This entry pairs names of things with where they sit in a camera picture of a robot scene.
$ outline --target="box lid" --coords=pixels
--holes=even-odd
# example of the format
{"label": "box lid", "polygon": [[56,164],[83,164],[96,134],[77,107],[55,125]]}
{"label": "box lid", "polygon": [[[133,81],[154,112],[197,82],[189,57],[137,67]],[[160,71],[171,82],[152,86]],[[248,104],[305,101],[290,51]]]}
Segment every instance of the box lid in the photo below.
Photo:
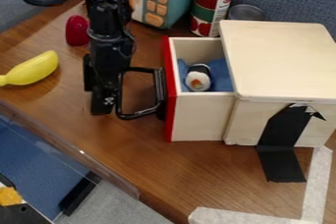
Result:
{"label": "box lid", "polygon": [[336,44],[323,25],[222,21],[220,30],[240,99],[336,103]]}

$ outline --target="toy banana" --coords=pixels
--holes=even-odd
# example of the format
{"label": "toy banana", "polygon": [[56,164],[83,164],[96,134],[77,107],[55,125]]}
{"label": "toy banana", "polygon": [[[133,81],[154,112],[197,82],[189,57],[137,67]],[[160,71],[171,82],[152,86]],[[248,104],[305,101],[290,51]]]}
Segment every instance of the toy banana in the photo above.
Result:
{"label": "toy banana", "polygon": [[40,81],[58,66],[58,55],[55,51],[46,51],[34,58],[14,67],[7,75],[0,76],[0,86],[6,84],[26,85]]}

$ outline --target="metal can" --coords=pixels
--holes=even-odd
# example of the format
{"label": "metal can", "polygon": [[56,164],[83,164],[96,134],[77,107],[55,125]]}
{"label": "metal can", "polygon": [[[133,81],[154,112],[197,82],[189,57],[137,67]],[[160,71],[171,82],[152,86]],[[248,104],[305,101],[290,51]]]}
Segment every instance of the metal can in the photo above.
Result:
{"label": "metal can", "polygon": [[240,4],[230,8],[228,20],[264,21],[265,15],[255,6]]}
{"label": "metal can", "polygon": [[219,35],[219,22],[225,19],[231,0],[195,0],[191,31],[199,36]]}

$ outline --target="white tape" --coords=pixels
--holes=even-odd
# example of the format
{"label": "white tape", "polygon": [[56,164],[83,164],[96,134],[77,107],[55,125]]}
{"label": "white tape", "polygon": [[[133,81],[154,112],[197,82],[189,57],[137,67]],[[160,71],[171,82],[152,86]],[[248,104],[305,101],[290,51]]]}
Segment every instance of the white tape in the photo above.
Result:
{"label": "white tape", "polygon": [[288,219],[244,212],[198,207],[189,216],[190,224],[322,224],[331,171],[332,150],[313,152],[306,187],[302,219]]}
{"label": "white tape", "polygon": [[331,162],[331,149],[324,146],[313,151],[304,199],[303,220],[323,223]]}
{"label": "white tape", "polygon": [[252,213],[198,207],[190,216],[190,224],[317,224],[305,220],[277,218]]}

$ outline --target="wooden box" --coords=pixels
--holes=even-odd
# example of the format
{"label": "wooden box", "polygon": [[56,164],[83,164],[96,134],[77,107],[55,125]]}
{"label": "wooden box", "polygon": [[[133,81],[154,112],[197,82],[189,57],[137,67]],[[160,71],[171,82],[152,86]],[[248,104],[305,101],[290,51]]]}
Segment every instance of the wooden box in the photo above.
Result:
{"label": "wooden box", "polygon": [[[267,122],[291,104],[311,118],[296,146],[325,144],[336,127],[336,44],[318,24],[222,21],[221,38],[169,38],[166,138],[256,145]],[[182,92],[177,59],[226,57],[234,92]]]}

